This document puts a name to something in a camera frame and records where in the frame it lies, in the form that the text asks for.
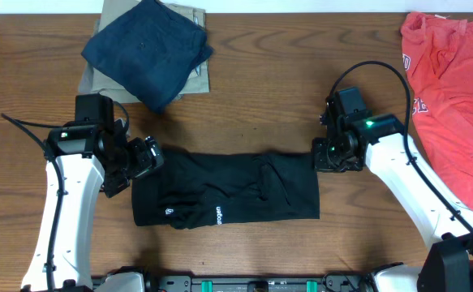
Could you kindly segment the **black t-shirt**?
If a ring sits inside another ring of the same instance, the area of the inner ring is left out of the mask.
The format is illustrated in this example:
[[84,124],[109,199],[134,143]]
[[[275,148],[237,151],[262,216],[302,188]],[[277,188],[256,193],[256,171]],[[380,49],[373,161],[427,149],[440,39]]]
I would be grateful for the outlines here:
[[137,226],[183,230],[320,216],[308,153],[211,155],[168,148],[163,154],[164,165],[131,189]]

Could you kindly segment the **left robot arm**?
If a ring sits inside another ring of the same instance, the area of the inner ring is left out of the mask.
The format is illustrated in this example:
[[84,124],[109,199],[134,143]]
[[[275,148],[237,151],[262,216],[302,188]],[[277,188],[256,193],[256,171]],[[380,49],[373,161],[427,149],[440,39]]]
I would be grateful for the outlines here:
[[117,195],[160,168],[164,157],[152,136],[127,140],[122,124],[55,128],[45,145],[45,207],[20,289],[92,291],[90,241],[97,197]]

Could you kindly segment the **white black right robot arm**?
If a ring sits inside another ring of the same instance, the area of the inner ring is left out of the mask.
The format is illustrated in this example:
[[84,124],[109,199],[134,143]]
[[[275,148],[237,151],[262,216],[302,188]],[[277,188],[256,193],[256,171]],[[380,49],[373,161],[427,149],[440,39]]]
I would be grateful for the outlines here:
[[363,291],[473,291],[473,211],[441,181],[392,114],[320,116],[324,138],[312,141],[314,168],[368,168],[415,224],[428,255],[420,267],[390,264],[367,275]]

